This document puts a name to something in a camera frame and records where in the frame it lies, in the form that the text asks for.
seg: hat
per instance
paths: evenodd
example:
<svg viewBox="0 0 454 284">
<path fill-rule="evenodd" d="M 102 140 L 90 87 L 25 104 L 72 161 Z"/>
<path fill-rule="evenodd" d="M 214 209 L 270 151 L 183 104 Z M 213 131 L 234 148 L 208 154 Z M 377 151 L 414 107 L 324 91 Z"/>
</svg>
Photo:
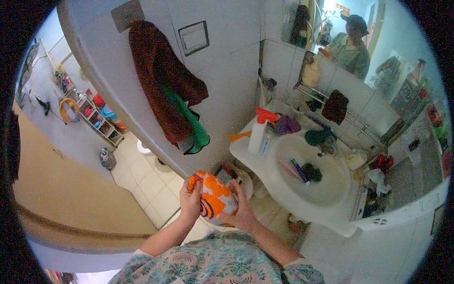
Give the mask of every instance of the hat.
<svg viewBox="0 0 454 284">
<path fill-rule="evenodd" d="M 340 17 L 348 23 L 348 25 L 354 28 L 356 31 L 361 32 L 365 35 L 368 35 L 369 32 L 367 31 L 367 24 L 363 17 L 358 15 L 350 15 L 346 16 L 341 14 Z"/>
</svg>

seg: brown towel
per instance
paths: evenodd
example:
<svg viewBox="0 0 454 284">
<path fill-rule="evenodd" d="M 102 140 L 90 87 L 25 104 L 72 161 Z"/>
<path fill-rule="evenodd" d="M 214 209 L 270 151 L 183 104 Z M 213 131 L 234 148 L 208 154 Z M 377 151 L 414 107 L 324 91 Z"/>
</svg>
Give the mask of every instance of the brown towel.
<svg viewBox="0 0 454 284">
<path fill-rule="evenodd" d="M 167 85 L 189 105 L 208 97 L 205 83 L 180 62 L 165 35 L 152 23 L 138 20 L 129 30 L 129 45 L 142 89 L 167 140 L 176 144 L 190 137 L 188 121 L 166 101 L 158 82 Z"/>
<path fill-rule="evenodd" d="M 326 101 L 321 114 L 328 120 L 334 121 L 340 125 L 347 113 L 347 104 L 348 98 L 338 90 L 334 90 Z"/>
</svg>

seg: floral shirt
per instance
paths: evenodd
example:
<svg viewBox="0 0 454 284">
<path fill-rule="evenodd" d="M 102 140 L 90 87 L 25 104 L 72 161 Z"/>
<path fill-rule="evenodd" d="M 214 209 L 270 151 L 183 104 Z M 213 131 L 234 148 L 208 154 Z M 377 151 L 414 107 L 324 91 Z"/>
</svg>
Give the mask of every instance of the floral shirt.
<svg viewBox="0 0 454 284">
<path fill-rule="evenodd" d="M 281 267 L 243 232 L 210 234 L 158 257 L 137 250 L 110 280 L 116 283 L 325 283 L 305 259 Z"/>
<path fill-rule="evenodd" d="M 347 44 L 348 35 L 339 33 L 328 45 L 331 55 L 342 69 L 352 73 L 361 81 L 369 72 L 370 56 L 366 46 L 361 41 L 359 46 Z"/>
</svg>

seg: spray bottle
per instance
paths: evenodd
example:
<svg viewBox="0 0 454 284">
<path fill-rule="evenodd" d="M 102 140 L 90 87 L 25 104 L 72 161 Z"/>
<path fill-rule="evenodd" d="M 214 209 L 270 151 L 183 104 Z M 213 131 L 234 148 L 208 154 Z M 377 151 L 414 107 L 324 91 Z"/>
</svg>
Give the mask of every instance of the spray bottle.
<svg viewBox="0 0 454 284">
<path fill-rule="evenodd" d="M 275 125 L 275 121 L 278 118 L 277 114 L 261 108 L 257 108 L 256 113 L 258 115 L 257 121 L 252 127 L 251 139 L 249 140 L 249 146 L 247 147 L 251 154 L 259 154 L 268 121 L 272 125 Z"/>
</svg>

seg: white sink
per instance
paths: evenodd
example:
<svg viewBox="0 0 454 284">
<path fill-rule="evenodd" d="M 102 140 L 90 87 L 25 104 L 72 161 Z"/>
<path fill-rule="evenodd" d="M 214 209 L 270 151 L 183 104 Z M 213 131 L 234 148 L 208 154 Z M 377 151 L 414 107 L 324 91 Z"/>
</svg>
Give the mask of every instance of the white sink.
<svg viewBox="0 0 454 284">
<path fill-rule="evenodd" d="M 348 147 L 337 140 L 336 155 L 319 157 L 317 154 L 320 150 L 307 144 L 304 139 L 307 130 L 317 127 L 301 127 L 307 128 L 298 133 L 273 137 L 266 157 L 258 157 L 248 152 L 248 137 L 232 143 L 230 152 L 257 174 L 272 198 L 290 213 L 304 221 L 325 225 L 343 236 L 350 237 L 357 229 L 351 221 L 359 185 L 351 178 L 352 171 L 344 158 Z M 242 132 L 250 129 L 252 122 Z M 299 164 L 313 164 L 321 171 L 321 181 L 305 185 L 281 165 L 278 158 L 295 159 Z"/>
<path fill-rule="evenodd" d="M 281 163 L 277 163 L 282 181 L 296 195 L 314 206 L 333 206 L 339 203 L 350 188 L 350 171 L 344 159 L 335 159 L 331 155 L 319 157 L 318 153 L 318 148 L 310 146 L 300 133 L 296 133 L 277 138 L 274 151 L 267 155 L 267 160 L 273 163 L 272 160 L 277 160 L 278 157 L 295 159 L 300 165 L 311 163 L 320 169 L 321 181 L 305 185 Z"/>
</svg>

